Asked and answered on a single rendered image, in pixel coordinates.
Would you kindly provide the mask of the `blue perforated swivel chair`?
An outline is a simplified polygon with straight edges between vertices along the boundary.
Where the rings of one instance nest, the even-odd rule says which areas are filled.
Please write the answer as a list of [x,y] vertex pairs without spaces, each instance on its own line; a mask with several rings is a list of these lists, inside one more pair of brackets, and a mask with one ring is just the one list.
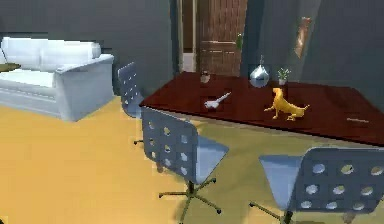
[[186,190],[179,192],[161,192],[164,196],[185,196],[185,207],[179,224],[184,219],[190,203],[198,199],[222,212],[216,204],[200,196],[198,191],[216,182],[210,175],[228,153],[229,148],[198,134],[191,122],[149,107],[141,109],[144,153],[147,158],[186,181]]
[[118,81],[123,111],[129,117],[140,119],[140,103],[144,97],[138,85],[135,62],[131,62],[118,70]]
[[273,198],[290,224],[295,212],[369,214],[384,197],[384,148],[312,147],[302,156],[261,155]]

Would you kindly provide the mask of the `white spray bottle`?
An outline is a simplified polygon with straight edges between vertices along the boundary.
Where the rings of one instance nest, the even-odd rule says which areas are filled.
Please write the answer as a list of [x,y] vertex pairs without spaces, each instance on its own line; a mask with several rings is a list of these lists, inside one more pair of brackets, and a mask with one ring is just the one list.
[[216,109],[220,103],[225,100],[228,96],[230,95],[230,92],[228,93],[225,93],[224,95],[222,95],[221,97],[215,99],[215,100],[208,100],[204,103],[204,106],[207,108],[207,109],[210,109],[210,108],[213,108],[213,109]]

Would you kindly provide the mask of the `dark red wooden table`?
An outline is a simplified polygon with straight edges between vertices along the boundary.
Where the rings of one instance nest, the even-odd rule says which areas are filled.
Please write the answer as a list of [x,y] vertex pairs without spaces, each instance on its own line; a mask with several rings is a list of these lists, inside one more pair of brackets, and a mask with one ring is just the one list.
[[[198,73],[184,72],[166,83],[141,105],[153,109],[223,120],[277,130],[384,147],[384,113],[360,92],[350,87],[289,82],[283,86],[287,101],[299,107],[309,105],[302,118],[288,121],[285,114],[273,119],[265,112],[274,98],[273,82],[253,87],[244,77],[211,75],[206,84]],[[216,108],[204,103],[225,93],[230,95]],[[369,123],[346,118],[369,120]]]

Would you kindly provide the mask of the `silver round vase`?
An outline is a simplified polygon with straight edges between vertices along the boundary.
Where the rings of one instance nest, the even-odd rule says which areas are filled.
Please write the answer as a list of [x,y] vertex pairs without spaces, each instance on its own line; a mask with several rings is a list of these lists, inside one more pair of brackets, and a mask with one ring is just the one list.
[[269,82],[269,73],[264,66],[264,56],[260,56],[259,65],[250,73],[249,82],[253,87],[262,88]]

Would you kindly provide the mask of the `brown wooden room door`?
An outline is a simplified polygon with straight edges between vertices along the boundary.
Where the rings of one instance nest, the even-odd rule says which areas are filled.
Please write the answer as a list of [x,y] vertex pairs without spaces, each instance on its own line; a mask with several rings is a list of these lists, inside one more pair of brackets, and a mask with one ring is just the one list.
[[196,70],[239,76],[248,0],[197,0]]

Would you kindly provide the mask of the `yellow dog figurine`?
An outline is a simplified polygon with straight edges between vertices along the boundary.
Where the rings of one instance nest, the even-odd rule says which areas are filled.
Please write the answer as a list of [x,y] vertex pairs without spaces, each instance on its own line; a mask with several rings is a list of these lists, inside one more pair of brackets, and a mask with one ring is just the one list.
[[275,115],[273,119],[277,119],[280,112],[287,114],[288,121],[295,121],[297,118],[301,118],[304,116],[305,111],[309,108],[309,105],[304,107],[296,106],[292,103],[289,103],[283,94],[283,90],[281,88],[273,88],[272,92],[275,94],[272,106],[265,109],[265,112],[275,111]]

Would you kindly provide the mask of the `small potted green plant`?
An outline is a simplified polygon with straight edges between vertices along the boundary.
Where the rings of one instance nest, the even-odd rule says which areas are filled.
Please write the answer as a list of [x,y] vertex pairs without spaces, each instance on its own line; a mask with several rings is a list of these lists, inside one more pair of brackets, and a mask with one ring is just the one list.
[[278,82],[280,85],[285,85],[291,71],[288,68],[280,68],[278,70]]

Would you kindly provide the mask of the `white sofa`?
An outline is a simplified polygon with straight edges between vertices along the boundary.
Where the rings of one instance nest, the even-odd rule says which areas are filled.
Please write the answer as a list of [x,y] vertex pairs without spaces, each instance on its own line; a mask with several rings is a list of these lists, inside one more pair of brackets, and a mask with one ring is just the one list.
[[5,37],[0,64],[0,105],[64,121],[78,121],[114,97],[114,56],[95,42]]

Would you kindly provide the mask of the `olive side table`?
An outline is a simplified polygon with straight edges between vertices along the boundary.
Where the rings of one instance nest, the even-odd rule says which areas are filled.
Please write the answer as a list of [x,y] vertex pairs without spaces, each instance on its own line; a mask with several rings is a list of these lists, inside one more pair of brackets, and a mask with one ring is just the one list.
[[5,64],[0,64],[0,73],[1,72],[10,72],[15,69],[19,69],[21,67],[20,64],[17,63],[5,63]]

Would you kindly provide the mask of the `framed brown wall picture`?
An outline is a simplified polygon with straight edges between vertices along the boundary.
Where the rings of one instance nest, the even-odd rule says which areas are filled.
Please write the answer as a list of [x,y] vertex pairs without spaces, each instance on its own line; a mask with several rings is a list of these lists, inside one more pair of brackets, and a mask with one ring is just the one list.
[[294,52],[298,58],[302,57],[302,52],[305,47],[305,42],[308,36],[308,30],[311,22],[312,22],[312,19],[310,17],[301,18],[301,22],[297,32],[296,45],[294,48]]

